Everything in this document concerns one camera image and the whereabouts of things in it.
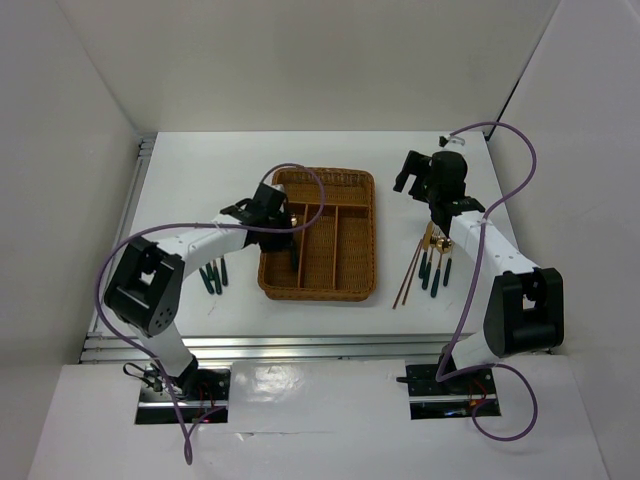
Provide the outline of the gold spoon green handle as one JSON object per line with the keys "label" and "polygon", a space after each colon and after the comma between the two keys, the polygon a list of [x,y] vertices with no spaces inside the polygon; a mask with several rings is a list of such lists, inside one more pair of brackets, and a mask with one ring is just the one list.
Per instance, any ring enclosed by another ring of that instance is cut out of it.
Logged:
{"label": "gold spoon green handle", "polygon": [[436,242],[436,250],[439,254],[436,271],[434,274],[433,282],[431,285],[430,296],[435,298],[438,294],[439,286],[441,283],[441,276],[443,272],[444,257],[451,252],[452,241],[447,238],[439,239]]}
{"label": "gold spoon green handle", "polygon": [[[291,227],[295,228],[297,226],[298,223],[298,217],[294,214],[291,213],[290,214],[290,219],[291,219]],[[297,232],[294,232],[292,234],[292,238],[291,238],[291,242],[289,245],[289,252],[290,252],[290,262],[291,262],[291,269],[292,271],[297,274],[298,270],[299,270],[299,235]]]}

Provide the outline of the gold knife green handle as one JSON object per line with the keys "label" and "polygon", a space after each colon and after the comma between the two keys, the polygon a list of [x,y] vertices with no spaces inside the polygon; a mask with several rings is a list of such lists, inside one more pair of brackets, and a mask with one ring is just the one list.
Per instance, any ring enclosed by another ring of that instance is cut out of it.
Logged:
{"label": "gold knife green handle", "polygon": [[209,279],[209,277],[207,275],[207,272],[203,268],[200,268],[199,269],[199,274],[200,274],[200,277],[202,279],[202,282],[203,282],[207,292],[210,295],[214,295],[215,294],[215,289],[214,289],[214,286],[211,283],[211,280]]}
{"label": "gold knife green handle", "polygon": [[425,277],[426,265],[428,260],[428,252],[431,244],[432,234],[433,234],[433,222],[430,221],[427,224],[425,234],[423,237],[423,242],[422,242],[422,257],[420,260],[419,274],[418,274],[420,279],[423,279]]}

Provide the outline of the small spoon green handle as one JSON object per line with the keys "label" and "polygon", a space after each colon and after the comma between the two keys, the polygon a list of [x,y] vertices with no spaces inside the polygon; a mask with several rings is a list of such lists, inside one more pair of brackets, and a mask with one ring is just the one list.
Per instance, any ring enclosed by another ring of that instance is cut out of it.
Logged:
{"label": "small spoon green handle", "polygon": [[442,280],[443,287],[447,287],[449,285],[450,273],[452,268],[452,248],[447,252],[447,260],[444,269],[444,276]]}

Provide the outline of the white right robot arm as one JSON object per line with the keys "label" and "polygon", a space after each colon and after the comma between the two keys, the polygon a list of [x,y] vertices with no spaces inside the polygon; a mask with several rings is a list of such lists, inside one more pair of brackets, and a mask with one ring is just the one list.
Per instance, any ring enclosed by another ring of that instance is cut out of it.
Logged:
{"label": "white right robot arm", "polygon": [[466,193],[468,165],[459,152],[407,154],[394,189],[428,205],[431,230],[474,258],[471,284],[491,281],[481,329],[467,338],[455,333],[438,362],[435,379],[460,391],[471,374],[500,366],[502,359],[559,346],[564,341],[564,286],[555,268],[541,268],[522,255],[493,225],[490,209]]}

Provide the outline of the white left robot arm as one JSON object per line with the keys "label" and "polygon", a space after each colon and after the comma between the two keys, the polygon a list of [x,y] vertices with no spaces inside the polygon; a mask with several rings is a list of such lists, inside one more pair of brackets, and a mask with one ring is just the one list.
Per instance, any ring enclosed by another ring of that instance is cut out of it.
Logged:
{"label": "white left robot arm", "polygon": [[204,378],[175,325],[186,278],[211,261],[253,244],[264,252],[293,249],[293,226],[281,185],[259,184],[253,197],[222,209],[209,228],[127,245],[106,289],[106,306],[162,363],[162,386],[176,399],[193,395]]}

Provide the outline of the brown wicker cutlery tray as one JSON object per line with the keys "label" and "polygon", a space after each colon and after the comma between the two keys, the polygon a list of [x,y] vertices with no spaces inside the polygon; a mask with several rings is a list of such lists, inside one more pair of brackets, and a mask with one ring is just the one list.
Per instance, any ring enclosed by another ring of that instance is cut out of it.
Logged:
{"label": "brown wicker cutlery tray", "polygon": [[376,206],[374,177],[362,170],[316,168],[325,190],[300,168],[281,168],[272,177],[285,186],[289,210],[298,223],[319,219],[298,232],[299,270],[290,253],[260,257],[258,284],[272,300],[360,302],[374,292],[376,272]]}

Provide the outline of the aluminium frame rail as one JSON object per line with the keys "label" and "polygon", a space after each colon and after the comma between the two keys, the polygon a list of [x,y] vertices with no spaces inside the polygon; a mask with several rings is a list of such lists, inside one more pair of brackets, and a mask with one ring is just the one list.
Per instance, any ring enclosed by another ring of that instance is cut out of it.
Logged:
{"label": "aluminium frame rail", "polygon": [[428,207],[396,192],[407,153],[438,147],[428,132],[161,132],[141,168],[125,217],[136,232],[168,223],[208,221],[250,196],[273,166],[295,162],[371,173],[376,193],[375,291],[362,302],[267,298],[258,285],[259,252],[226,258],[229,287],[209,294],[199,276],[184,284],[177,327],[201,361],[429,355],[456,326],[483,323],[491,284],[469,286],[472,259],[455,251],[449,285],[431,296],[413,285],[398,294],[428,221]]}

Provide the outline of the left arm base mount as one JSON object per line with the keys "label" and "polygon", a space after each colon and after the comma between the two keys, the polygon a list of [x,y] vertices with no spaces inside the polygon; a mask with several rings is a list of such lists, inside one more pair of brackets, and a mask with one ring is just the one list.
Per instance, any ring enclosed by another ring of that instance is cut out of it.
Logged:
{"label": "left arm base mount", "polygon": [[[177,424],[166,382],[158,368],[151,364],[145,368],[131,362],[123,365],[123,373],[140,382],[135,423],[137,425]],[[228,422],[231,371],[229,369],[205,370],[189,391],[174,388],[174,395],[186,424]]]}

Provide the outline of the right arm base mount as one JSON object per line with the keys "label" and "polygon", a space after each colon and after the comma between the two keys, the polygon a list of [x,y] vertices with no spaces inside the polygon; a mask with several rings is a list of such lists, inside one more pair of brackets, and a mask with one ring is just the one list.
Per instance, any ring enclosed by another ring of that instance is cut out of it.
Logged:
{"label": "right arm base mount", "polygon": [[489,369],[436,381],[436,364],[407,365],[396,382],[407,387],[412,420],[455,419],[501,415],[497,389]]}

